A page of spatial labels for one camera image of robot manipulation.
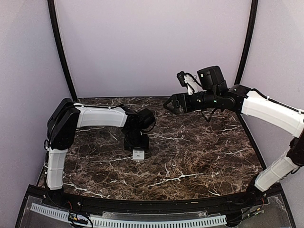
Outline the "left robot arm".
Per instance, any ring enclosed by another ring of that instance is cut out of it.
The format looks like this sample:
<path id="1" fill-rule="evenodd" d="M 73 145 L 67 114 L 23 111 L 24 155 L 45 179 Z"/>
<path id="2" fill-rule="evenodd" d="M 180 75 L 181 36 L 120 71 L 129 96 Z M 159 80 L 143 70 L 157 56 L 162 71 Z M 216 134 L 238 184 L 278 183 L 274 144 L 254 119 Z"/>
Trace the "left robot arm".
<path id="1" fill-rule="evenodd" d="M 96 106 L 74 103 L 69 98 L 63 99 L 47 122 L 44 148 L 47 151 L 45 186 L 51 190 L 48 199 L 57 207 L 63 207 L 67 203 L 67 196 L 60 189 L 63 188 L 65 157 L 78 128 L 120 128 L 124 134 L 124 149 L 132 152 L 135 160 L 142 161 L 149 149 L 147 133 L 155 125 L 156 118 L 147 108 L 136 112 L 123 104 Z"/>

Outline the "white remote control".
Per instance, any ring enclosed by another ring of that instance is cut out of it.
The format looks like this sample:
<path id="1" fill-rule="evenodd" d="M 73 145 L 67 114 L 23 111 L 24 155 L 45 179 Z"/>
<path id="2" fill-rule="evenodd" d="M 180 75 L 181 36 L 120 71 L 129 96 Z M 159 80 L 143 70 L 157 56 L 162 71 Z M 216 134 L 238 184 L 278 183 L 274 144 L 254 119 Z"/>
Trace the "white remote control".
<path id="1" fill-rule="evenodd" d="M 133 161 L 144 161 L 145 151 L 144 150 L 133 150 L 132 160 Z"/>

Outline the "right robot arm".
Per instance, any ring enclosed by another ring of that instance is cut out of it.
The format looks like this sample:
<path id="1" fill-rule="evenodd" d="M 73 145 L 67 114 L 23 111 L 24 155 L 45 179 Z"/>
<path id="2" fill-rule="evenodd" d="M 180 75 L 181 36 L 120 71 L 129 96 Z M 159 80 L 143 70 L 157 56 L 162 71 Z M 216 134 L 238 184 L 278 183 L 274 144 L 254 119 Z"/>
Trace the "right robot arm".
<path id="1" fill-rule="evenodd" d="M 194 77 L 183 71 L 177 79 L 187 92 L 173 94 L 163 105 L 168 111 L 179 114 L 197 110 L 229 110 L 237 114 L 252 116 L 277 126 L 293 136 L 289 150 L 272 165 L 259 173 L 242 196 L 247 206 L 253 206 L 261 198 L 261 192 L 294 173 L 304 165 L 304 112 L 271 99 L 255 88 L 243 85 L 227 87 L 219 66 L 197 71 Z"/>

